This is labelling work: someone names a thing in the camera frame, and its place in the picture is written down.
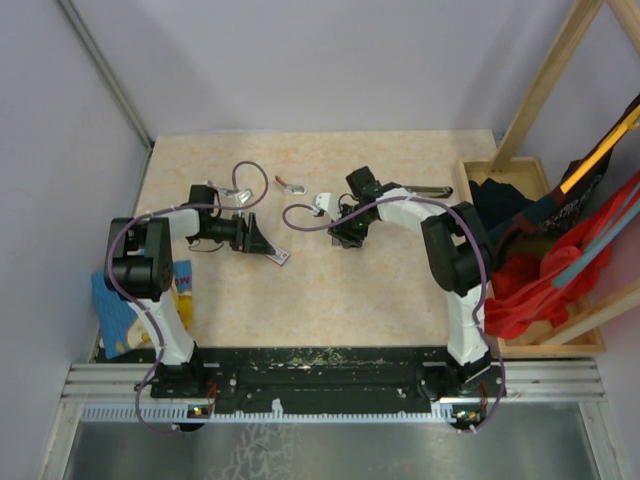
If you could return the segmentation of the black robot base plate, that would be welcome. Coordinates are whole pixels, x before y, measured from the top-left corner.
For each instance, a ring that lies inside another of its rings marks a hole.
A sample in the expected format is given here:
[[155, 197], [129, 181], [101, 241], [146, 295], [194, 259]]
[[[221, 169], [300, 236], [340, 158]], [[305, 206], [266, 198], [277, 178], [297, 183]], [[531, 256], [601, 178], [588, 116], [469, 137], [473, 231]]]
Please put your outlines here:
[[499, 392], [490, 363], [462, 383], [443, 347], [199, 348], [190, 363], [157, 368], [154, 399], [206, 399], [216, 412], [286, 414], [429, 413], [446, 398], [473, 402]]

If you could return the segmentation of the red white staple box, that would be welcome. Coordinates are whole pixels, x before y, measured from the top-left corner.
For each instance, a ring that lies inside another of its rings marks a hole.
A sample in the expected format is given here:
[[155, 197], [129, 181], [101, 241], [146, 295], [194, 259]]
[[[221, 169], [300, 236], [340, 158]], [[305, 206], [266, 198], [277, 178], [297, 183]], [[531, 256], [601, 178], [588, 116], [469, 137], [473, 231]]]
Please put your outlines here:
[[284, 266], [289, 260], [289, 253], [279, 247], [273, 247], [273, 252], [267, 254], [266, 257], [278, 266]]

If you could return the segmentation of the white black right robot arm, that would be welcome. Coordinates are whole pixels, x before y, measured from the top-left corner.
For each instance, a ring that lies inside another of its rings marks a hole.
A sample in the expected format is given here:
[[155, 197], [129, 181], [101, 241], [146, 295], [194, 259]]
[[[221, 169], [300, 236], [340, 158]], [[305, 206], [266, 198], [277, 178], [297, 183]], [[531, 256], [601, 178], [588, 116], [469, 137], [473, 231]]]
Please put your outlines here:
[[447, 294], [447, 384], [458, 395], [470, 395], [491, 363], [484, 303], [492, 253], [475, 207], [468, 202], [447, 207], [398, 183], [382, 184], [368, 167], [353, 171], [346, 181], [353, 204], [332, 193], [313, 200], [332, 220], [329, 235], [345, 249], [360, 248], [369, 226], [386, 221], [422, 236], [432, 276]]

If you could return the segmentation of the pink white mini stapler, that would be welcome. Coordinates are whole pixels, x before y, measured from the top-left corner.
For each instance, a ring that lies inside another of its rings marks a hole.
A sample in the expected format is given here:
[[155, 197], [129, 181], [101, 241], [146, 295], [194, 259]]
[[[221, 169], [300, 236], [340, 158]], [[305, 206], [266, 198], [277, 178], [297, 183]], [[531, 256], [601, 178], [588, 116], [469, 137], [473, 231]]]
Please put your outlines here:
[[294, 195], [304, 195], [306, 193], [306, 188], [303, 185], [286, 182], [278, 175], [274, 177], [274, 180], [285, 191], [288, 191]]

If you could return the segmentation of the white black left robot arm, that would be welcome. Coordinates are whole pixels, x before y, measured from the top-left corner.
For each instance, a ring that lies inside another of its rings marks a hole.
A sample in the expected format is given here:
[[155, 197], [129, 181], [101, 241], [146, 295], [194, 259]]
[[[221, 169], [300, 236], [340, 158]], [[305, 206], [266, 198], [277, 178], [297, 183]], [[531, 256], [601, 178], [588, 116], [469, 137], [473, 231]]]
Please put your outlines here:
[[172, 383], [189, 397], [206, 389], [208, 373], [191, 362], [196, 343], [183, 326], [172, 297], [172, 244], [181, 239], [190, 243], [212, 240], [243, 254], [276, 253], [253, 213], [232, 207], [233, 215], [224, 218], [214, 207], [217, 199], [214, 187], [193, 185], [185, 205], [138, 219], [115, 218], [108, 234], [105, 284], [141, 317], [159, 363], [178, 366]]

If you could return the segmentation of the black grey large stapler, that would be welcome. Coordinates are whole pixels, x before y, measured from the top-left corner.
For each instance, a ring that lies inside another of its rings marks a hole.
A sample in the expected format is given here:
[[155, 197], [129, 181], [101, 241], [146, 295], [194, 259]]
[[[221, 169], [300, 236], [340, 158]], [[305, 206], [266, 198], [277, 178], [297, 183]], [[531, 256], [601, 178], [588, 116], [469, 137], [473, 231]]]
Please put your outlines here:
[[433, 198], [433, 199], [446, 199], [450, 198], [454, 193], [454, 190], [451, 186], [415, 186], [415, 185], [406, 185], [405, 188], [416, 195], [425, 197], [425, 198]]

